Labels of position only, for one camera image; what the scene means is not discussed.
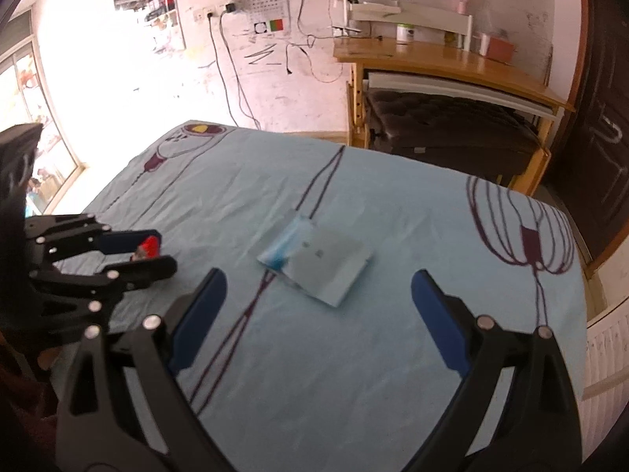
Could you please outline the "white green jar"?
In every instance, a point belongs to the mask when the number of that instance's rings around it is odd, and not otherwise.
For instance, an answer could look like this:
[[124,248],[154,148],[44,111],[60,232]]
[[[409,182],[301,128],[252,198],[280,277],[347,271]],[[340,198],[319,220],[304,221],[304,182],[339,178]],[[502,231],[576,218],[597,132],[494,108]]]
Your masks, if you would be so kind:
[[402,45],[413,43],[415,40],[415,27],[412,24],[397,24],[395,40]]

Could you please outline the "dark brown tufted bench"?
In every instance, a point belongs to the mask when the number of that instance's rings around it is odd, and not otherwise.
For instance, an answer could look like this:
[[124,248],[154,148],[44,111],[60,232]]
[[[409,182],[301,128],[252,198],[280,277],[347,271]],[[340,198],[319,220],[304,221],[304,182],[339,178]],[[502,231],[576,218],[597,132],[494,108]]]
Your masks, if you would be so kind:
[[524,174],[539,149],[524,117],[488,102],[372,90],[367,109],[374,149],[492,182]]

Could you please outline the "white louvered cabinet door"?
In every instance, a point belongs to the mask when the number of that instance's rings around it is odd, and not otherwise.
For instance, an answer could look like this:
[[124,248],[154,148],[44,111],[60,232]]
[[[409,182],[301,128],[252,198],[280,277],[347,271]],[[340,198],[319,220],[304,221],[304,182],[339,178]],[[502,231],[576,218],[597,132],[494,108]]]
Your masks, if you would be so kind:
[[581,417],[583,459],[607,437],[628,403],[628,301],[587,324]]

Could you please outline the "dark brown door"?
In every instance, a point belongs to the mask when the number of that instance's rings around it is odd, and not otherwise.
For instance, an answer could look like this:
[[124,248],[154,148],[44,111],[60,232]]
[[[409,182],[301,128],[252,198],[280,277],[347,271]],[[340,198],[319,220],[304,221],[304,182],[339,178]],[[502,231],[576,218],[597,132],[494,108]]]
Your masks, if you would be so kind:
[[593,273],[628,236],[628,0],[581,0],[578,90],[545,182]]

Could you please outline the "white desk shelf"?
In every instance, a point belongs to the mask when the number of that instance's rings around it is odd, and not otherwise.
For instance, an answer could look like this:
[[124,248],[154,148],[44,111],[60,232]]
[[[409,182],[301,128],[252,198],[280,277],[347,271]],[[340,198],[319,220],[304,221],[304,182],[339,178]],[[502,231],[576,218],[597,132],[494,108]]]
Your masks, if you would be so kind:
[[343,0],[343,18],[346,21],[376,21],[388,24],[411,24],[415,27],[441,30],[457,34],[458,48],[464,51],[471,49],[472,23],[471,15],[460,14],[436,7],[404,0],[389,6],[382,3],[353,3]]

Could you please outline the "white cup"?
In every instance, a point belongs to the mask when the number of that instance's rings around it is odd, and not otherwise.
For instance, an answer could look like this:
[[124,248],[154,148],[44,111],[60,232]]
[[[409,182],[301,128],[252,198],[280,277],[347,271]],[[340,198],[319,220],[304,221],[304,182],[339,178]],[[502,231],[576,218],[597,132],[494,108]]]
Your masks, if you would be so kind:
[[482,55],[482,57],[488,56],[490,43],[491,36],[489,34],[481,33],[479,35],[479,55]]

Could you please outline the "wooden desk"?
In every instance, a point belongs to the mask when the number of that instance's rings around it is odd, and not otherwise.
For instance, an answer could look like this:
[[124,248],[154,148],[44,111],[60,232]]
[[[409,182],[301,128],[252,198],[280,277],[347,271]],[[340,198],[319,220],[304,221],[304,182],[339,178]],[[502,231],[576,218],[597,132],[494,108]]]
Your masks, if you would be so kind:
[[395,39],[337,37],[333,56],[352,67],[346,86],[349,131],[346,144],[368,149],[370,134],[364,109],[364,79],[372,72],[382,74],[385,90],[413,90],[477,100],[511,108],[539,118],[539,148],[524,172],[509,187],[532,196],[551,159],[550,131],[560,119],[559,112],[574,107],[549,87],[521,69],[501,64],[469,51],[431,43],[399,44]]

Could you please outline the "light blue patterned tablecloth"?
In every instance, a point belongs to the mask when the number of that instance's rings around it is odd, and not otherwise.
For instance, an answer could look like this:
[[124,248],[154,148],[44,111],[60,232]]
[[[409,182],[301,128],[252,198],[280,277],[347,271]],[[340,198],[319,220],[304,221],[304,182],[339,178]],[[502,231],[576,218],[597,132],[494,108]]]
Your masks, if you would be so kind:
[[64,471],[575,471],[584,299],[559,209],[458,171],[183,124],[87,209],[177,274],[82,338]]

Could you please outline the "brown box on desk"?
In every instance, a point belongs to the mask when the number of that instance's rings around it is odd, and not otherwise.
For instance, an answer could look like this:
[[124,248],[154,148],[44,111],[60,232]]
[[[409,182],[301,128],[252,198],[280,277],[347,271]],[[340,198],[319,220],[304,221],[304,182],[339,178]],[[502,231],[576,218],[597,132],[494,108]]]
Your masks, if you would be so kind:
[[500,39],[497,36],[490,36],[487,42],[486,54],[487,59],[509,64],[512,62],[515,53],[515,45],[506,39]]

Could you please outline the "blue mask package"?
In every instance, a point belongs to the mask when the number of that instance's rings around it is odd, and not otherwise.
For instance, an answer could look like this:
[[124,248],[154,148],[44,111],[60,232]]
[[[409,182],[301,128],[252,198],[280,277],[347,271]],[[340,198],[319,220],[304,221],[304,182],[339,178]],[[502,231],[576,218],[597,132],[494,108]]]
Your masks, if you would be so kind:
[[274,223],[250,252],[292,287],[334,308],[373,256],[367,244],[295,211]]

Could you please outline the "red snack wrapper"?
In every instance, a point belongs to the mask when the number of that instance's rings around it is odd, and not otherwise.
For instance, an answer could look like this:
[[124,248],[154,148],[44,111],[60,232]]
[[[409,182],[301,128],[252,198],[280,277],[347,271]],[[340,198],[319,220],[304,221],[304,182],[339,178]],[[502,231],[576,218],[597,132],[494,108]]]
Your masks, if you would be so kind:
[[132,254],[131,261],[156,259],[160,256],[161,242],[157,236],[146,238]]

